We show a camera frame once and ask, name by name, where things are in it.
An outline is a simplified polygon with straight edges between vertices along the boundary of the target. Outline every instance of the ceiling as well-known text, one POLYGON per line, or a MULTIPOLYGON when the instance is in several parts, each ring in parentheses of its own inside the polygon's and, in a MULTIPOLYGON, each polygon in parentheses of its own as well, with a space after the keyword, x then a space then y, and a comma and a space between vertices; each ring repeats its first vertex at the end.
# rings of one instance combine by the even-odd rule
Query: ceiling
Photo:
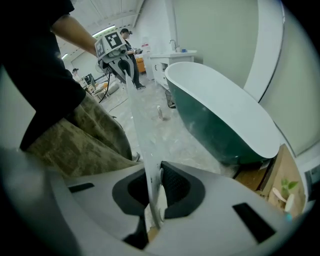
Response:
MULTIPOLYGON (((114 29, 134 28, 144 0, 71 0, 74 11, 70 13, 92 35, 115 25, 114 29)), ((57 37, 63 61, 70 62, 84 51, 57 37)))

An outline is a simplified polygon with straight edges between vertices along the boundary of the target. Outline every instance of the white cabinet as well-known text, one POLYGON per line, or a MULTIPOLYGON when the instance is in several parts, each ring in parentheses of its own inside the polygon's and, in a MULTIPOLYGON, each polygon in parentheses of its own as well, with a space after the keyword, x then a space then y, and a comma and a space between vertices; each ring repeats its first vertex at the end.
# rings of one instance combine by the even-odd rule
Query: white cabinet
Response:
POLYGON ((177 62, 194 62, 196 51, 187 53, 168 53, 154 54, 150 56, 152 63, 152 71, 155 83, 162 85, 165 89, 169 89, 168 82, 165 76, 166 68, 177 62))

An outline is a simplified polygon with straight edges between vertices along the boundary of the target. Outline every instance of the orange object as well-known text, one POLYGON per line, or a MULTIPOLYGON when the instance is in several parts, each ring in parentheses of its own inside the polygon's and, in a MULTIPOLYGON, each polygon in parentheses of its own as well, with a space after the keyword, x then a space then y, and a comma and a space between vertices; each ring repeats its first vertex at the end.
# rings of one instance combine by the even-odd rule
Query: orange object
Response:
POLYGON ((135 60, 136 60, 137 66, 138 66, 138 71, 139 71, 140 73, 146 72, 144 59, 143 59, 143 58, 136 58, 135 60))

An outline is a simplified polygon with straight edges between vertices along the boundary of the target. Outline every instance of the black mesh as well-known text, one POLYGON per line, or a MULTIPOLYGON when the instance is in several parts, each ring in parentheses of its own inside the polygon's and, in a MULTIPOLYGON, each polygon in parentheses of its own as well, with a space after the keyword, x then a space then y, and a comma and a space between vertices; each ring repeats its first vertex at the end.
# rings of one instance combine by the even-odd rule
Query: black mesh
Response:
POLYGON ((162 185, 165 190, 168 207, 185 198, 190 191, 190 182, 170 167, 162 165, 162 185))

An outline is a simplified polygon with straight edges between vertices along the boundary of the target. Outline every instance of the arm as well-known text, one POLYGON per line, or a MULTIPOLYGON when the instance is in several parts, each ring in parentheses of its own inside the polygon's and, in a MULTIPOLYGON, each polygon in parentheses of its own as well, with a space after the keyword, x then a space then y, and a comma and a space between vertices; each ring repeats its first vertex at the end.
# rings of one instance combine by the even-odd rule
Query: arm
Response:
POLYGON ((89 34, 83 26, 69 14, 60 17, 53 25, 51 30, 58 37, 80 47, 81 49, 97 56, 95 42, 97 41, 89 34))

